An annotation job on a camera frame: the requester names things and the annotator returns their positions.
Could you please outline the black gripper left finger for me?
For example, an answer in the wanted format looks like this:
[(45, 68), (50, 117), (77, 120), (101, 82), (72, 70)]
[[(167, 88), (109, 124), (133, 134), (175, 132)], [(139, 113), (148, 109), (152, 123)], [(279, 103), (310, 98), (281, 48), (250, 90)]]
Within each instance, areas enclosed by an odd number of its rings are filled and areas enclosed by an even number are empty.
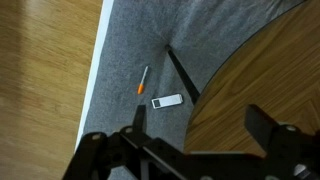
[(145, 131), (145, 119), (146, 119), (146, 106), (145, 105), (138, 105), (132, 128), (135, 132), (144, 132)]

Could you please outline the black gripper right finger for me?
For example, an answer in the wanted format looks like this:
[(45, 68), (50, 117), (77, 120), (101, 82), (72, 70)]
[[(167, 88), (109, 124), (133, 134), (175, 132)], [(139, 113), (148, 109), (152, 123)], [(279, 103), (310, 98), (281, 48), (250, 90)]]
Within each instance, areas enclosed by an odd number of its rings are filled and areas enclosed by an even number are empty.
[(265, 154), (268, 155), (273, 133), (279, 127), (279, 124), (259, 106), (249, 104), (245, 112), (244, 126)]

